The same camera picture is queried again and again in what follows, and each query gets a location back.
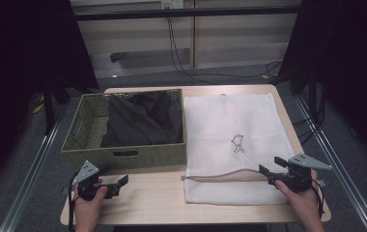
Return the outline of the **person's left hand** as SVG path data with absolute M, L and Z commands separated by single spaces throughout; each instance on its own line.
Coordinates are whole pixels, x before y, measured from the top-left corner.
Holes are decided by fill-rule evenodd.
M 107 187 L 100 187 L 96 196 L 91 201 L 86 201 L 75 194 L 74 201 L 74 215 L 77 223 L 92 223 L 98 225 L 102 201 L 107 193 Z

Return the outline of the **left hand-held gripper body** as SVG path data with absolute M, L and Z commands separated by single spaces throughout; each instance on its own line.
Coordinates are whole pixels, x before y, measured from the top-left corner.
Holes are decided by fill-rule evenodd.
M 72 180 L 72 185 L 77 189 L 78 196 L 86 201 L 91 201 L 95 198 L 96 193 L 100 187 L 107 187 L 105 199 L 111 199 L 110 190 L 112 188 L 120 188 L 116 184 L 102 184 L 99 181 L 99 168 L 86 160 L 78 173 Z

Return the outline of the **black curtain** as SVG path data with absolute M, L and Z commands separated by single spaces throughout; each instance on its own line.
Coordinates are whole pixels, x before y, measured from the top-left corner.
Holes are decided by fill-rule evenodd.
M 97 86 L 70 0 L 0 0 L 0 169 L 34 95 Z
M 367 144 L 367 0 L 301 0 L 280 74 L 300 93 L 311 77 Z

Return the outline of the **black horizontal bar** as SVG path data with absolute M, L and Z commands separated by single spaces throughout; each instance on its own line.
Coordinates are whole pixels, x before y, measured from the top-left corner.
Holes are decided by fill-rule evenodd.
M 282 15 L 298 14 L 301 6 L 273 6 L 273 7 L 245 7 L 245 8 L 203 8 L 203 9 L 173 9 L 173 10 L 143 10 L 127 12 L 96 12 L 77 13 L 78 21 L 116 20 L 116 19 L 144 19 L 144 18 L 172 18 L 194 16 L 220 15 Z

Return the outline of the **person's right hand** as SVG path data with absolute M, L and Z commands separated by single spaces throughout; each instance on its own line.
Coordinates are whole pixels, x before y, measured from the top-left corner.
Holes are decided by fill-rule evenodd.
M 318 211 L 317 194 L 312 189 L 295 193 L 280 180 L 275 182 L 275 186 L 287 198 L 298 221 L 302 225 L 314 225 L 316 222 L 321 221 Z

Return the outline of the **white mesh laundry bag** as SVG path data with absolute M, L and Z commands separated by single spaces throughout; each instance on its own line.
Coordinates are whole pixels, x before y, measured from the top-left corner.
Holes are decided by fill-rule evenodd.
M 285 196 L 259 173 L 295 152 L 271 94 L 186 98 L 185 201 L 213 205 L 277 205 Z

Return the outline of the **black metal stand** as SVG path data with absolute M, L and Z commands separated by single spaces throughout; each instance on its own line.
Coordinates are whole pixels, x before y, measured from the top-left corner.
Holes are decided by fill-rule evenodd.
M 46 129 L 45 134 L 49 135 L 51 130 L 54 127 L 55 119 L 54 119 L 54 111 L 52 105 L 52 97 L 51 97 L 51 89 L 49 80 L 46 78 L 43 81 L 43 104 L 44 104 L 44 112 L 45 112 L 45 119 L 46 119 Z

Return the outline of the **metal floor rail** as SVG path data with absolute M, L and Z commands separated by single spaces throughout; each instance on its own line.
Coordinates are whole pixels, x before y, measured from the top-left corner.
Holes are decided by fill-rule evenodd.
M 38 181 L 42 166 L 61 126 L 64 111 L 53 117 L 50 130 L 44 114 L 30 114 L 20 128 L 20 137 L 14 147 L 13 167 L 5 184 L 14 193 L 8 211 L 0 224 L 0 232 L 15 232 L 21 216 Z
M 354 184 L 352 178 L 347 172 L 345 166 L 338 158 L 337 153 L 334 148 L 330 144 L 328 138 L 326 137 L 323 129 L 318 126 L 314 118 L 309 115 L 309 107 L 308 104 L 302 97 L 296 97 L 296 103 L 304 116 L 304 118 L 308 121 L 308 125 L 310 130 L 315 134 L 316 140 L 320 147 L 323 150 L 327 160 L 330 162 L 335 175 L 337 176 L 342 188 L 345 193 L 348 195 L 355 211 L 360 217 L 362 223 L 365 225 L 367 230 L 367 202 Z

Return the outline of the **dark grey cloth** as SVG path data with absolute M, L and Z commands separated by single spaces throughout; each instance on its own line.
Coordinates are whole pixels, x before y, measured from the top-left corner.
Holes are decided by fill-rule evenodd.
M 101 147 L 181 143 L 183 111 L 166 91 L 144 92 L 108 100 L 107 132 Z

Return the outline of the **green woven basket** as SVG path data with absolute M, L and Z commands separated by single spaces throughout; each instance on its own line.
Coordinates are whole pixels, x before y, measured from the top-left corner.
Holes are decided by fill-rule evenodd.
M 175 144 L 101 147 L 107 132 L 108 100 L 111 96 L 129 98 L 144 92 L 84 95 L 73 117 L 61 154 L 76 167 L 88 160 L 100 168 L 131 169 L 186 163 L 185 121 L 180 89 L 166 91 L 183 111 L 183 141 Z

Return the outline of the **white wall socket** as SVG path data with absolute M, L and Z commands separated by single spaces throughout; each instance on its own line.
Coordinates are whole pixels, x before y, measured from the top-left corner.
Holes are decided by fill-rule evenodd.
M 177 9 L 184 7 L 184 0 L 161 0 L 161 8 L 163 10 Z

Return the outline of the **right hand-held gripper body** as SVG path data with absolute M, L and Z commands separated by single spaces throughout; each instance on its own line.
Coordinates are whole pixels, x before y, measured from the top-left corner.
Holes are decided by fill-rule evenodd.
M 282 181 L 295 193 L 304 192 L 312 187 L 312 169 L 331 170 L 330 164 L 325 164 L 305 154 L 295 155 L 287 160 L 289 166 L 286 168 L 288 174 L 269 172 L 268 183 L 275 185 L 277 180 Z

